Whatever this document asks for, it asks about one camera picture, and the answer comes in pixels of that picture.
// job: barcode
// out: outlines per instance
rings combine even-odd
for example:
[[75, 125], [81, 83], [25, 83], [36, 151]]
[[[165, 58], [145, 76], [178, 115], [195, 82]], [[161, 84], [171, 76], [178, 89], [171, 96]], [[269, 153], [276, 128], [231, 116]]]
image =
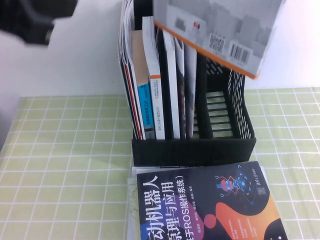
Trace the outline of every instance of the barcode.
[[250, 51], [234, 43], [231, 48], [230, 57], [247, 64], [250, 57]]
[[219, 52], [222, 54], [222, 50], [224, 49], [225, 40], [221, 37], [218, 37], [215, 34], [210, 33], [210, 41], [209, 48]]

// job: white wall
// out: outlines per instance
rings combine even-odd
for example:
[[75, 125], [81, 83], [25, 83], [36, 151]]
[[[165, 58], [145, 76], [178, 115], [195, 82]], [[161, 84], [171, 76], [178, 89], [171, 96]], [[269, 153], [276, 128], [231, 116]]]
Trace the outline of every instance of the white wall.
[[257, 80], [246, 87], [320, 86], [320, 0], [287, 0]]
[[79, 0], [56, 22], [48, 48], [0, 33], [0, 93], [21, 96], [123, 93], [117, 62], [121, 0]]
[[[123, 93], [117, 62], [121, 0], [79, 0], [57, 21], [48, 48], [0, 34], [0, 93]], [[287, 0], [258, 80], [247, 88], [320, 86], [320, 0]]]

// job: qr code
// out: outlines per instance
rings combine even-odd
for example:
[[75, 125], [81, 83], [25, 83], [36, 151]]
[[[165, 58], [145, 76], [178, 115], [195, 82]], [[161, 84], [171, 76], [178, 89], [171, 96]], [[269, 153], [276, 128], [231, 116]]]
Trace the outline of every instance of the qr code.
[[210, 33], [209, 48], [222, 54], [222, 50], [224, 49], [224, 45], [225, 45], [224, 39], [222, 39], [221, 37], [219, 37], [215, 34]]
[[258, 187], [258, 195], [265, 195], [266, 193], [266, 189], [264, 187]]

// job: book title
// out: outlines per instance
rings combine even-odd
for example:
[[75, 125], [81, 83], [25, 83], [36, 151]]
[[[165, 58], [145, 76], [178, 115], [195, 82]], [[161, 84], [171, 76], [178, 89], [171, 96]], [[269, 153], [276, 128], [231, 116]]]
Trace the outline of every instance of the book title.
[[155, 175], [153, 180], [143, 183], [144, 187], [151, 188], [144, 192], [148, 239], [162, 240], [166, 234], [169, 240], [182, 240], [180, 229], [183, 228], [184, 239], [194, 240], [184, 177], [177, 176], [175, 183], [161, 182], [159, 185], [157, 179]]

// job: publisher logo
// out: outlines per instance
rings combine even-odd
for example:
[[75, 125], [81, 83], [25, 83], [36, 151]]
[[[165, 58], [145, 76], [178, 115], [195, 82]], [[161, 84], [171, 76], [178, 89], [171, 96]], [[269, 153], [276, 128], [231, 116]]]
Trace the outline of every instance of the publisher logo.
[[193, 23], [193, 27], [194, 27], [195, 29], [200, 29], [200, 24], [195, 21], [195, 22]]

